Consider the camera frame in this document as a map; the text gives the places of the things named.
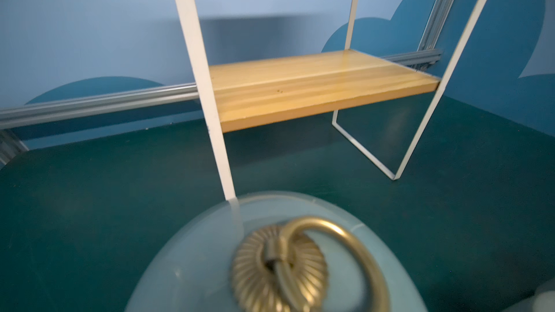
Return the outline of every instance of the green floor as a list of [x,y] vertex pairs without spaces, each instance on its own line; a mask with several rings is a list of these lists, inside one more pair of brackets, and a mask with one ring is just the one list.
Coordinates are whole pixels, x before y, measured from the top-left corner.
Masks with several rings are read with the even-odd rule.
[[[396,167],[430,95],[340,112]],[[499,311],[555,276],[555,138],[443,98],[392,182],[323,114],[226,134],[238,194],[351,212],[430,311]],[[203,121],[41,149],[0,170],[0,310],[121,311],[150,260],[223,200]]]

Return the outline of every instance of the white metal frame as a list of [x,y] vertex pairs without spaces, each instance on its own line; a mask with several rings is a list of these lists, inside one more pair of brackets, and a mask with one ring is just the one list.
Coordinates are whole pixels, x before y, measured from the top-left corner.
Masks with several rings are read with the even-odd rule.
[[[412,142],[408,147],[408,150],[405,153],[405,156],[401,161],[401,165],[399,166],[399,169],[397,169],[396,173],[393,173],[391,170],[389,170],[384,163],[380,162],[380,160],[376,158],[372,153],[370,153],[370,151],[368,151],[360,142],[358,142],[353,136],[351,136],[339,124],[337,124],[338,111],[337,110],[334,111],[331,124],[341,134],[343,134],[343,136],[345,136],[347,140],[349,140],[353,145],[355,145],[355,147],[359,149],[362,152],[362,154],[364,154],[368,159],[371,160],[372,163],[374,163],[380,170],[382,170],[382,172],[385,173],[387,177],[391,178],[392,180],[398,179],[403,174],[403,171],[407,166],[408,160],[411,158],[411,155],[416,147],[416,144],[418,144],[418,141],[420,140],[420,136],[422,136],[422,133],[424,132],[424,129],[426,128],[426,125],[430,120],[430,117],[432,117],[432,114],[434,113],[434,110],[436,109],[436,106],[439,103],[441,96],[445,92],[445,87],[447,87],[447,84],[451,78],[451,75],[453,75],[454,69],[457,66],[457,63],[461,57],[462,51],[465,49],[466,43],[468,42],[468,38],[470,38],[470,34],[472,33],[472,30],[474,29],[474,26],[476,25],[476,22],[478,21],[478,18],[480,17],[480,13],[482,13],[482,9],[484,8],[484,5],[486,4],[486,2],[487,0],[476,1],[474,10],[470,14],[470,18],[466,23],[465,29],[462,31],[461,38],[459,39],[457,47],[455,47],[453,55],[449,60],[449,64],[447,65],[447,69],[443,74],[443,78],[441,78],[440,84],[437,87],[436,93],[434,94],[434,98],[432,99],[432,102],[430,103],[430,106],[428,107],[426,114],[424,114],[424,118],[422,119],[422,122],[420,123],[420,126],[416,131],[416,134],[413,137]],[[358,3],[358,0],[352,0],[351,12],[349,15],[349,25],[347,28],[347,38],[345,39],[345,50],[348,50],[351,46],[351,38],[352,38],[352,31],[353,31],[352,28],[355,23],[357,3]]]
[[203,34],[200,31],[199,16],[195,0],[175,0],[177,14],[187,45],[187,52],[193,68],[193,76],[197,83],[200,104],[203,107],[204,120],[208,127],[208,135],[216,158],[221,186],[226,200],[235,199],[232,171],[229,168],[227,151],[225,149],[224,134],[221,130],[220,117],[212,89],[212,79],[208,69],[208,59],[204,49]]
[[[424,132],[430,117],[434,113],[436,106],[445,91],[445,87],[453,74],[455,66],[457,66],[458,60],[461,57],[462,51],[465,48],[468,38],[476,21],[480,17],[480,13],[487,0],[478,0],[468,19],[462,36],[454,50],[453,56],[449,61],[445,74],[438,86],[438,89],[420,123],[415,136],[399,166],[396,173],[389,170],[379,159],[377,159],[370,151],[364,148],[364,146],[354,139],[349,133],[347,133],[339,124],[337,124],[337,113],[334,111],[332,118],[332,125],[343,134],[357,149],[359,149],[372,163],[382,170],[387,177],[392,180],[401,177],[401,174],[405,170],[408,160],[410,159],[416,144],[418,143],[420,136]],[[187,46],[187,51],[189,52],[189,58],[191,61],[191,66],[193,68],[193,75],[197,83],[197,89],[200,97],[200,103],[203,108],[204,118],[206,121],[206,126],[208,127],[208,133],[210,136],[210,142],[212,144],[212,150],[214,151],[214,156],[216,159],[216,164],[218,166],[218,173],[221,179],[221,185],[224,190],[224,195],[226,200],[233,201],[236,199],[235,189],[233,187],[232,174],[229,167],[229,161],[227,159],[227,151],[225,148],[224,136],[221,130],[220,119],[218,115],[218,108],[216,106],[216,100],[214,97],[214,90],[212,89],[212,79],[210,78],[210,71],[208,67],[208,60],[206,58],[206,51],[204,48],[204,41],[202,37],[202,32],[200,31],[200,23],[197,13],[197,6],[195,0],[175,0],[177,5],[177,13],[179,15],[179,20],[181,22],[183,35],[185,38],[185,43]],[[356,18],[356,8],[358,0],[351,1],[351,11],[349,15],[349,24],[347,26],[347,37],[345,39],[345,50],[351,47],[352,31],[354,28],[355,18]]]

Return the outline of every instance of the wooden shelf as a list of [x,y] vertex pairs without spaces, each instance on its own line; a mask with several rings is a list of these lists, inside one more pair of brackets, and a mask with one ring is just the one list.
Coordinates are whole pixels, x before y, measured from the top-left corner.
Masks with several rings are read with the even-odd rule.
[[224,132],[436,90],[439,79],[348,50],[210,66]]

